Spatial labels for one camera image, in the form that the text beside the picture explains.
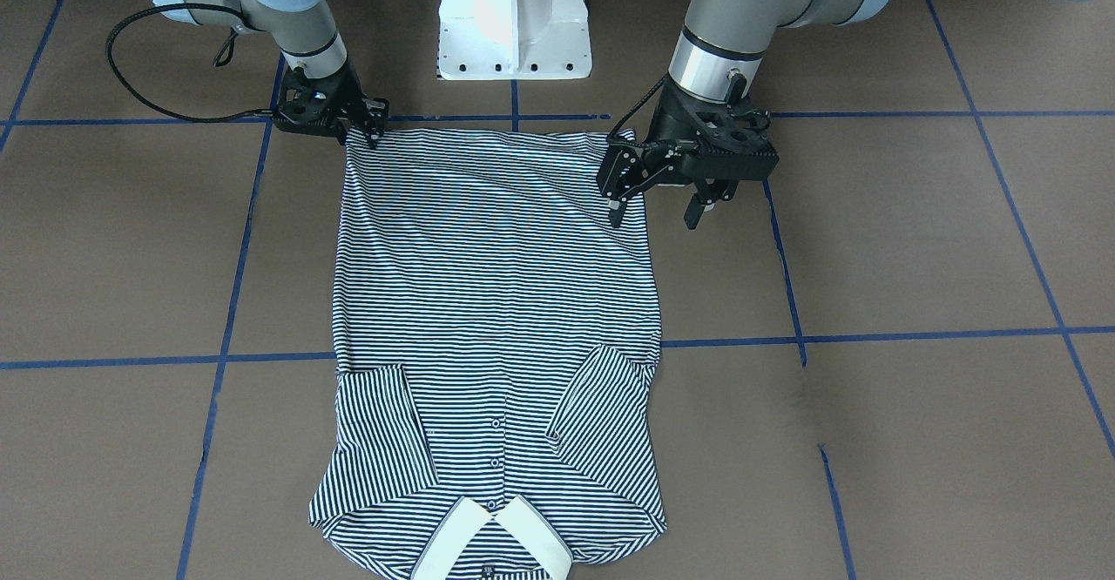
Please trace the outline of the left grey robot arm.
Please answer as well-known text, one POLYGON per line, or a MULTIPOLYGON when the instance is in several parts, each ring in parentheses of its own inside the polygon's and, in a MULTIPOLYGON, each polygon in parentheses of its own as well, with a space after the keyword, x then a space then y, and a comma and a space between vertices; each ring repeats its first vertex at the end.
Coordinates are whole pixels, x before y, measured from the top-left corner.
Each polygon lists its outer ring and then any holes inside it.
POLYGON ((611 226, 642 192, 690 185, 683 220, 735 196, 741 182, 764 182, 778 163, 770 116, 749 91, 775 32, 809 25, 856 25, 889 0, 692 0, 672 62, 649 90, 657 99, 644 142, 614 126, 597 184, 611 226))

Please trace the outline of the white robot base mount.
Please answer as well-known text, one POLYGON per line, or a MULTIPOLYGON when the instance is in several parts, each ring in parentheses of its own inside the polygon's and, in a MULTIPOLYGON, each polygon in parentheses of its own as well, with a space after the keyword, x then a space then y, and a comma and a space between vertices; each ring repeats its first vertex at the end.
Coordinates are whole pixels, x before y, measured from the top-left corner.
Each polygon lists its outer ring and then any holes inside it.
POLYGON ((591 75, 588 0, 442 0, 437 75, 449 81, 591 75))

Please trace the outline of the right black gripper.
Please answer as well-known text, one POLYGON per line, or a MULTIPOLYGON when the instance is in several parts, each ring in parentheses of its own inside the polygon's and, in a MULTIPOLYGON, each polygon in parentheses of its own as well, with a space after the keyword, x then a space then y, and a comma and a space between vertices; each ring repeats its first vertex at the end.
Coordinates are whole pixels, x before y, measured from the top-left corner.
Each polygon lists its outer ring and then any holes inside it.
POLYGON ((348 128, 362 135, 375 149, 385 132, 389 102, 369 98, 350 65, 324 78, 311 78, 304 68, 283 72, 281 95, 272 108, 274 127, 290 134, 347 139, 348 128))

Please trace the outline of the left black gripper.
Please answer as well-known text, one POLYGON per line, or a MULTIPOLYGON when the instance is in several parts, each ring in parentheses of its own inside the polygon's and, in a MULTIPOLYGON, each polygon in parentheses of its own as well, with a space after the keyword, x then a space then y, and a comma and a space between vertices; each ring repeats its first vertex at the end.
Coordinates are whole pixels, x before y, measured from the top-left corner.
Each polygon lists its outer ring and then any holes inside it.
POLYGON ((605 135, 597 187, 608 200, 610 228, 621 228, 633 200, 659 185, 694 188, 683 214, 694 230, 706 212, 730 200, 741 182, 763 182, 778 164, 768 112, 738 85, 705 102, 680 84, 655 84, 605 135))

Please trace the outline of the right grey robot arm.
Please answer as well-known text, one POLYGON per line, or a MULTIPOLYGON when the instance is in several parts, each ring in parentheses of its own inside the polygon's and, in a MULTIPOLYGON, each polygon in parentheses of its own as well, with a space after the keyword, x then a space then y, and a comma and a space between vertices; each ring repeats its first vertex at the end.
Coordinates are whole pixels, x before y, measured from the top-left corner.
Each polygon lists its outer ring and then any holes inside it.
POLYGON ((334 136, 353 127, 369 147, 385 132, 388 102, 369 98, 326 0, 152 0, 159 13, 188 25, 227 27, 232 36, 266 33, 287 62, 281 96, 256 115, 292 134, 334 136))

